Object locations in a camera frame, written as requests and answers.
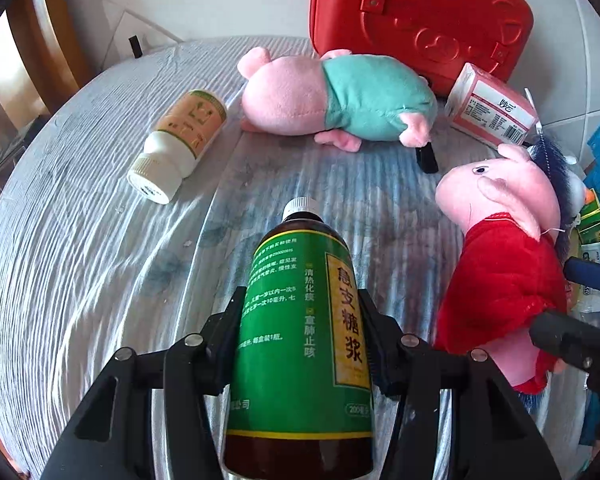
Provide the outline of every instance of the red suitcase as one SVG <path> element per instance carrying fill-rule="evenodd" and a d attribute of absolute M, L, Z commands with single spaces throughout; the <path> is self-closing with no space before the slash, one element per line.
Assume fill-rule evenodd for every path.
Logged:
<path fill-rule="evenodd" d="M 310 35 L 320 55 L 396 57 L 448 96 L 467 61 L 506 82 L 533 22 L 525 0 L 311 0 Z"/>

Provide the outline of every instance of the barcode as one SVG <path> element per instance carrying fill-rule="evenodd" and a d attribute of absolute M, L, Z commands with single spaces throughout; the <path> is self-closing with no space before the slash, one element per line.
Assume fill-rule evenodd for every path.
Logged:
<path fill-rule="evenodd" d="M 522 140 L 522 136 L 524 135 L 522 131 L 515 126 L 510 126 L 507 128 L 507 131 L 502 134 L 506 139 L 509 139 L 514 144 L 517 144 Z"/>

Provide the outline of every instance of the yellow label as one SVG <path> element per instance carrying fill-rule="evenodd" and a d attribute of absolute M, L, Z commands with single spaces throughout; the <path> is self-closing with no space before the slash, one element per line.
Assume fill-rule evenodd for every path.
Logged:
<path fill-rule="evenodd" d="M 275 431 L 226 430 L 227 435 L 278 438 L 280 440 L 342 440 L 345 438 L 371 438 L 371 431 L 347 431 L 346 433 L 280 433 Z"/>
<path fill-rule="evenodd" d="M 178 137 L 198 158 L 225 119 L 226 109 L 218 99 L 203 90 L 193 90 L 158 120 L 154 130 Z"/>
<path fill-rule="evenodd" d="M 365 335 L 353 270 L 327 254 L 335 383 L 369 388 Z"/>

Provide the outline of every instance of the george pig plush toy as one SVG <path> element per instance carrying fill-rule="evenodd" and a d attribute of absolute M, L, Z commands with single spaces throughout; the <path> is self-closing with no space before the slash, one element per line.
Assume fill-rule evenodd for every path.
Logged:
<path fill-rule="evenodd" d="M 555 171 L 561 155 L 544 148 L 537 164 L 521 146 L 501 144 L 498 152 L 503 158 L 452 169 L 436 189 L 464 246 L 438 312 L 435 346 L 455 354 L 483 348 L 514 389 L 537 394 L 546 373 L 562 364 L 532 345 L 528 328 L 545 309 L 567 311 L 555 250 L 562 204 L 550 180 L 565 176 Z"/>
<path fill-rule="evenodd" d="M 388 56 L 331 50 L 320 59 L 271 60 L 263 47 L 238 62 L 249 80 L 242 96 L 242 129 L 282 136 L 316 134 L 315 142 L 346 152 L 362 139 L 425 146 L 438 103 L 426 81 Z"/>

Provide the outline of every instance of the tiled wall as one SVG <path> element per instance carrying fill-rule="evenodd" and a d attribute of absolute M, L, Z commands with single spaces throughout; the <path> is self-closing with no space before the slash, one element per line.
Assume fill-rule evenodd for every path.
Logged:
<path fill-rule="evenodd" d="M 580 158 L 600 124 L 600 19 L 587 0 L 527 0 L 536 24 L 510 80 L 532 90 L 546 129 Z M 68 0 L 78 36 L 96 69 L 196 38 L 237 34 L 308 35 L 309 0 Z"/>

